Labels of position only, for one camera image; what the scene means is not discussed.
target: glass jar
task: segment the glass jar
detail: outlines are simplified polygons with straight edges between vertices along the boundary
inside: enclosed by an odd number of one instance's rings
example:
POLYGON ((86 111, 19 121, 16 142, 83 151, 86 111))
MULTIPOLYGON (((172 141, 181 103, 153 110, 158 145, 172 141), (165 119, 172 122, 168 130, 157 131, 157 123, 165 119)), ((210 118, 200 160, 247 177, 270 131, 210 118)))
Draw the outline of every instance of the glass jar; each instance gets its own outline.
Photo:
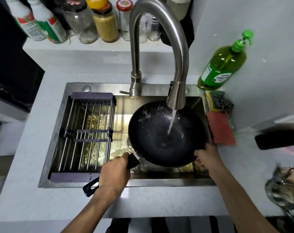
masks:
POLYGON ((156 42, 160 39, 160 22, 154 15, 149 15, 148 18, 148 40, 151 42, 156 42))
POLYGON ((185 18, 191 0, 167 0, 167 5, 173 11, 176 19, 181 21, 185 18))
POLYGON ((104 7, 100 9, 92 8, 92 11, 99 37, 104 42, 114 42, 118 38, 119 32, 117 19, 112 4, 107 1, 107 4, 104 7))
POLYGON ((85 0, 65 0, 64 17, 79 41, 90 44, 98 39, 92 11, 85 0))
POLYGON ((130 40, 129 21, 130 14, 133 8, 133 2, 131 0, 118 0, 116 6, 119 13, 119 27, 122 38, 125 41, 130 40))
POLYGON ((149 14, 143 13, 140 21, 140 43, 147 42, 147 24, 149 14))

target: countertop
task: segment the countertop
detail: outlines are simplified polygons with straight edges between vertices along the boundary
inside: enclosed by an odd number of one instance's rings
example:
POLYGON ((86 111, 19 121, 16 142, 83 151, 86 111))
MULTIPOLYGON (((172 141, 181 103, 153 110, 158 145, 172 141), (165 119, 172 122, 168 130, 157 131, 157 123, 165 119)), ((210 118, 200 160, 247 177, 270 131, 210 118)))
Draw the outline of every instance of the countertop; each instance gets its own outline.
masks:
MULTIPOLYGON (((188 84, 198 76, 189 75, 188 84)), ((144 83, 167 84, 169 75, 144 75, 144 83)), ((130 74, 46 73, 25 126, 0 196, 1 221, 73 219, 88 203, 81 188, 38 188, 44 160, 67 82, 129 83, 130 74)), ((254 133, 235 134, 237 146, 219 146, 219 153, 238 182, 265 216, 281 215, 264 191, 277 163, 294 166, 283 149, 261 151, 254 133)), ((105 218, 227 215, 216 186, 130 187, 106 212, 105 218)))

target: faucet spout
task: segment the faucet spout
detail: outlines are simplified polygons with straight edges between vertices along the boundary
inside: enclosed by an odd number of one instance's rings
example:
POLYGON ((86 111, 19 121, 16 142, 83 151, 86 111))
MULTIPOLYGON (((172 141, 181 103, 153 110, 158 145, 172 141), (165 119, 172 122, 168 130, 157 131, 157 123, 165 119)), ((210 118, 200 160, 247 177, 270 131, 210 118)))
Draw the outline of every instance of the faucet spout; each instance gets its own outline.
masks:
POLYGON ((130 42, 131 42, 131 96, 139 96, 141 92, 139 28, 141 16, 144 12, 154 15, 163 26, 173 48, 175 59, 175 75, 167 105, 173 110, 185 106, 185 86, 189 68, 188 45, 180 23, 174 17, 169 7, 160 0, 137 0, 130 15, 130 42))

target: water stream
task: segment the water stream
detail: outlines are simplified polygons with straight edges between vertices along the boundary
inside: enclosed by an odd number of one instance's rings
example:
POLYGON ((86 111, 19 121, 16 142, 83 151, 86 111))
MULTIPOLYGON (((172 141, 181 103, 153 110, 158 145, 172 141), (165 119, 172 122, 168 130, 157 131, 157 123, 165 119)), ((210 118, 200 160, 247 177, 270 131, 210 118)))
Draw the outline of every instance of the water stream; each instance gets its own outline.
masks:
POLYGON ((172 118, 171 118, 170 126, 168 127, 168 135, 171 132, 171 129, 172 129, 172 126, 173 126, 173 122, 174 122, 174 119, 175 119, 175 115, 176 115, 176 111, 177 110, 173 110, 173 112, 172 112, 172 118))

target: red jar lid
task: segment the red jar lid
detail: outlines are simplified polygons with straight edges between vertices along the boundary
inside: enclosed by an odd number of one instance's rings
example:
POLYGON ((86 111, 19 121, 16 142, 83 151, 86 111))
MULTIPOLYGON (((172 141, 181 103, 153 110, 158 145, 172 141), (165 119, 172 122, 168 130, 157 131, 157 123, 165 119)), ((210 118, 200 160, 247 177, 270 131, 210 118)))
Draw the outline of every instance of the red jar lid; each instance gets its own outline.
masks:
POLYGON ((119 11, 130 11, 133 8, 133 2, 131 0, 118 0, 116 6, 119 11))

